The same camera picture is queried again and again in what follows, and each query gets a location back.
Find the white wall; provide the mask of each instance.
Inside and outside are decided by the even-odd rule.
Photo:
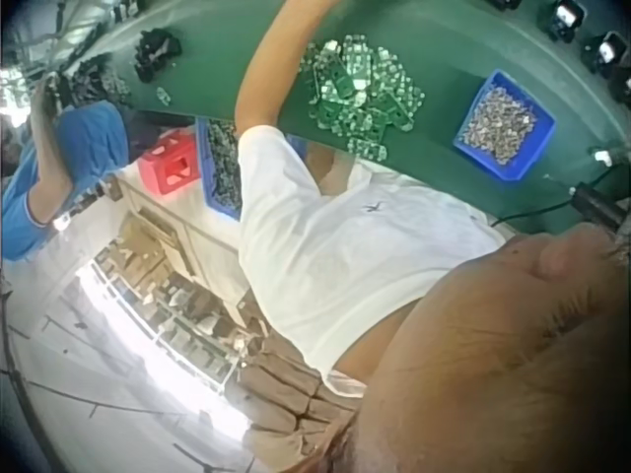
[[[8,323],[19,331],[10,332],[11,349],[35,413],[71,472],[201,473],[174,443],[245,471],[251,454],[159,386],[79,290],[74,273],[117,235],[122,202],[102,199],[31,261],[7,265]],[[77,398],[165,414],[103,406],[93,413],[95,404]]]
[[[127,212],[122,199],[115,203],[99,199],[26,261],[2,262],[5,278],[14,290],[7,302],[7,311],[16,314],[12,317],[14,328],[31,334],[77,270],[118,235]]]

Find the red basket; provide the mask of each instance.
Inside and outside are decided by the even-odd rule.
[[[147,189],[167,195],[199,178],[195,136],[176,130],[138,160],[140,177]]]

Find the blue plastic tray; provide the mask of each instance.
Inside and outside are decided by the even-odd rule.
[[[201,173],[204,200],[211,209],[221,212],[235,220],[241,218],[241,209],[235,209],[223,205],[215,198],[215,160],[213,158],[210,143],[208,143],[208,118],[197,117],[195,119],[195,142],[197,144],[197,161]],[[287,141],[296,150],[302,160],[307,156],[307,142],[302,138],[289,135]]]
[[[521,101],[525,106],[530,107],[537,118],[534,129],[527,134],[518,154],[505,166],[499,165],[490,153],[472,148],[460,141],[460,137],[466,131],[466,126],[473,116],[473,111],[493,87],[504,87],[513,98]],[[531,95],[510,79],[506,73],[497,70],[486,80],[482,89],[480,89],[480,92],[478,92],[475,97],[473,105],[469,109],[461,128],[457,132],[454,145],[502,180],[520,180],[541,157],[555,128],[556,120],[552,115],[537,103]]]

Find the green work table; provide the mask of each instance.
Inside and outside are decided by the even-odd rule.
[[[232,118],[245,68],[281,0],[185,0],[154,2],[131,24],[122,25],[93,48],[111,50],[113,63],[139,108]],[[319,38],[365,34],[371,46],[397,54],[426,94],[410,133],[390,127],[385,144],[390,168],[497,217],[548,207],[568,199],[567,188],[605,171],[592,147],[625,142],[629,111],[610,97],[606,82],[580,62],[580,36],[554,43],[536,24],[543,0],[529,0],[500,13],[484,0],[354,0],[328,18]],[[134,44],[141,30],[167,28],[180,38],[183,55],[150,85],[133,71]],[[601,34],[592,14],[580,31]],[[452,145],[484,80],[501,69],[534,95],[557,120],[544,156],[520,182],[503,182]],[[156,89],[171,96],[163,106]],[[280,127],[304,138],[344,149],[345,142],[320,130],[308,117],[308,92],[299,80]],[[560,181],[567,184],[564,188]],[[615,170],[600,187],[612,197],[629,190],[627,169]],[[558,233],[580,220],[572,208],[514,221],[524,232]]]

